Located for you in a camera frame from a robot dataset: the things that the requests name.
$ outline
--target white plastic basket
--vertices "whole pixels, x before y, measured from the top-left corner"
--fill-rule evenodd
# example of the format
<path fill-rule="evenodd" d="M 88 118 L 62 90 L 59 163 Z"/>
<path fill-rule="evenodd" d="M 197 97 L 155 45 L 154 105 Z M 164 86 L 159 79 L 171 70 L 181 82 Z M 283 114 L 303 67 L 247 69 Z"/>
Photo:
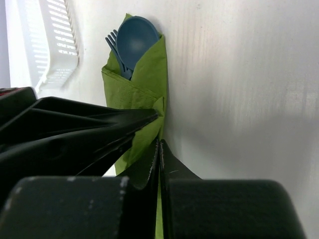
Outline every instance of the white plastic basket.
<path fill-rule="evenodd" d="M 17 0 L 31 85 L 61 87 L 78 65 L 64 0 Z"/>

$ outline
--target green napkin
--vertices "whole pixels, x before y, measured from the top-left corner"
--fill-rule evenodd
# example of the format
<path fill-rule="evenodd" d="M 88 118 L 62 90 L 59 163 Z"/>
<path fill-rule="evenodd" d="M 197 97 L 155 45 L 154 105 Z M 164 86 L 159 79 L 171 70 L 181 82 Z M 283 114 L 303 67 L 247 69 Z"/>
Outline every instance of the green napkin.
<path fill-rule="evenodd" d="M 120 76 L 120 67 L 113 52 L 102 68 L 107 106 L 116 109 L 156 109 L 159 118 L 136 135 L 129 149 L 116 163 L 116 174 L 123 172 L 139 159 L 143 151 L 158 136 L 162 138 L 167 99 L 167 56 L 165 37 L 153 45 L 135 66 L 129 81 Z M 160 187 L 158 193 L 156 238 L 163 238 Z"/>

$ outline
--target black plastic object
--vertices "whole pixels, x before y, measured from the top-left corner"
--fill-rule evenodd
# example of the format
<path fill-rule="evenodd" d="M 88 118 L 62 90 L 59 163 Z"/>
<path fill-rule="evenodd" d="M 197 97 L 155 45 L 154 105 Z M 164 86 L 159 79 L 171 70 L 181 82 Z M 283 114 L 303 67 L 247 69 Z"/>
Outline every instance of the black plastic object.
<path fill-rule="evenodd" d="M 199 180 L 164 140 L 160 179 L 165 239 L 304 239 L 285 189 L 269 180 Z"/>
<path fill-rule="evenodd" d="M 154 238 L 158 151 L 155 140 L 116 178 L 23 179 L 3 208 L 0 238 Z"/>
<path fill-rule="evenodd" d="M 57 134 L 157 118 L 154 110 L 116 110 L 60 99 L 42 98 L 0 126 L 0 144 L 22 143 Z"/>
<path fill-rule="evenodd" d="M 158 117 L 152 109 L 116 110 L 55 97 L 34 102 L 31 88 L 18 93 L 0 97 L 29 102 L 17 107 L 20 112 L 3 112 L 10 120 L 0 126 L 0 204 L 23 177 L 102 176 L 131 147 L 135 132 Z"/>
<path fill-rule="evenodd" d="M 3 90 L 1 92 L 0 127 L 36 102 L 36 97 L 31 87 L 17 88 L 14 91 Z"/>

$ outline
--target white paint scratch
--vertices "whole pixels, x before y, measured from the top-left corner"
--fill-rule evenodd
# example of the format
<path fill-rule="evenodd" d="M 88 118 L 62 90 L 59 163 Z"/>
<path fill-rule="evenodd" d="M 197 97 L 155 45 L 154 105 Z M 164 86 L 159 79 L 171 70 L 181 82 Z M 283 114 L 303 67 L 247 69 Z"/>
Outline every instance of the white paint scratch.
<path fill-rule="evenodd" d="M 149 177 L 148 177 L 148 181 L 150 180 L 150 177 L 151 177 L 151 173 L 152 173 L 152 169 L 153 169 L 153 166 L 151 166 L 151 168 L 150 168 L 150 172 L 149 172 Z"/>
<path fill-rule="evenodd" d="M 75 179 L 76 179 L 75 177 L 68 177 L 66 181 L 73 182 Z"/>
<path fill-rule="evenodd" d="M 120 183 L 121 188 L 126 187 L 127 184 L 128 184 L 128 181 L 129 181 L 128 176 L 124 176 L 124 177 L 121 179 L 121 183 Z"/>
<path fill-rule="evenodd" d="M 9 199 L 6 201 L 5 206 L 4 206 L 4 209 L 5 209 L 6 211 L 10 209 L 10 207 L 11 207 L 11 202 L 12 202 L 12 199 L 11 199 L 11 198 L 9 198 Z"/>
<path fill-rule="evenodd" d="M 21 192 L 22 188 L 21 187 L 18 187 L 15 191 L 16 194 L 19 194 Z"/>
<path fill-rule="evenodd" d="M 160 143 L 160 149 L 161 149 L 161 154 L 160 154 L 160 158 L 161 158 L 161 163 L 163 165 L 164 168 L 164 150 L 163 150 L 163 143 Z"/>

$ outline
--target blue plastic spoon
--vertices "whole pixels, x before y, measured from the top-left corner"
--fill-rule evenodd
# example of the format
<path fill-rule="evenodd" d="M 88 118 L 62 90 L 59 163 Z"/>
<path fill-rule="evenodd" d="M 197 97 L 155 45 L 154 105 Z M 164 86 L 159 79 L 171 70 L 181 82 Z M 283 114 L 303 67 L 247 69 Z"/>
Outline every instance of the blue plastic spoon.
<path fill-rule="evenodd" d="M 122 23 L 116 45 L 123 64 L 134 70 L 136 63 L 160 39 L 154 25 L 140 16 L 133 16 Z"/>

